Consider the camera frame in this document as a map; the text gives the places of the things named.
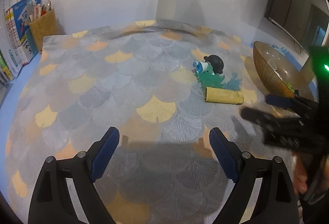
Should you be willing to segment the person right hand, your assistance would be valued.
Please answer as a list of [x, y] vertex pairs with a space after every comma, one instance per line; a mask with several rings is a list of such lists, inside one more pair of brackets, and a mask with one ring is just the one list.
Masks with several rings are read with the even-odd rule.
[[307, 187], [307, 172], [303, 162], [296, 152], [292, 152], [292, 156], [295, 159], [295, 169], [294, 169], [294, 177], [293, 177], [293, 188], [295, 194], [305, 194], [308, 190]]

